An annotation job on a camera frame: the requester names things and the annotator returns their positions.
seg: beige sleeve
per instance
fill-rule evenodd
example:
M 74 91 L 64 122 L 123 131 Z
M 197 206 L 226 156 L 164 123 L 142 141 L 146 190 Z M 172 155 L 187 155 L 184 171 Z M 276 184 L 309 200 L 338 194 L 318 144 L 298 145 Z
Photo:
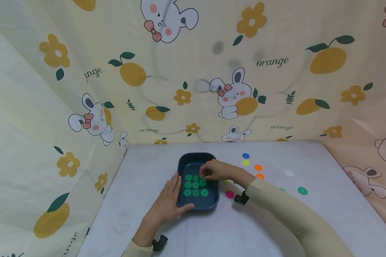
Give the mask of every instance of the beige sleeve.
M 307 257 L 354 257 L 331 225 L 292 195 L 259 178 L 247 187 L 246 194 L 290 230 Z
M 153 245 L 150 247 L 140 247 L 133 243 L 133 240 L 130 240 L 122 257 L 150 257 L 152 253 Z

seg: right hand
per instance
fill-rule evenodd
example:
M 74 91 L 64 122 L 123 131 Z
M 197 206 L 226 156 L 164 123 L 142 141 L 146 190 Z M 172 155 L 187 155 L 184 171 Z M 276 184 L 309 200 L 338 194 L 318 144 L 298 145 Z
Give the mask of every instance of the right hand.
M 216 159 L 206 162 L 200 167 L 200 178 L 204 180 L 234 180 L 243 169 Z

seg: printed fabric wall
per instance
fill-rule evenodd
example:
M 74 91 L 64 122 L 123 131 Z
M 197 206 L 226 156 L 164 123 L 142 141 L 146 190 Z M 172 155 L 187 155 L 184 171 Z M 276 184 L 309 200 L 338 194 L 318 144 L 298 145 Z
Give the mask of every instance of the printed fabric wall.
M 0 256 L 75 256 L 128 141 L 245 140 L 321 140 L 386 222 L 386 0 L 0 1 Z

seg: hand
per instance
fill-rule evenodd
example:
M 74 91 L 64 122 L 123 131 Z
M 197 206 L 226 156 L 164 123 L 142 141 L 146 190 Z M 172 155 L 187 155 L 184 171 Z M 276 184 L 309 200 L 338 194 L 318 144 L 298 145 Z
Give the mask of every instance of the hand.
M 133 242 L 136 245 L 140 247 L 150 247 L 157 230 L 162 224 L 194 209 L 193 203 L 177 208 L 176 203 L 181 186 L 182 177 L 180 177 L 178 173 L 175 173 L 172 178 L 166 182 L 160 195 L 142 219 L 142 223 L 133 237 Z

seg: white table surface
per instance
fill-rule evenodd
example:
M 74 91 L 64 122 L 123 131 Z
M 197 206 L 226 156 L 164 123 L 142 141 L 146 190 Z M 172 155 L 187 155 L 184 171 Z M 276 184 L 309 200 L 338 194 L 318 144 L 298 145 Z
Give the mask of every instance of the white table surface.
M 190 143 L 130 146 L 90 228 L 78 257 L 119 257 L 164 183 L 188 152 L 261 173 L 324 217 L 356 257 L 386 257 L 386 225 L 318 141 Z M 243 166 L 247 152 L 250 166 Z M 293 177 L 285 175 L 293 172 Z M 298 193 L 305 187 L 307 195 Z M 211 213 L 188 213 L 160 228 L 169 238 L 163 257 L 299 257 L 296 238 L 270 213 L 251 201 L 240 206 L 225 196 L 241 194 L 233 182 L 220 182 L 220 201 Z

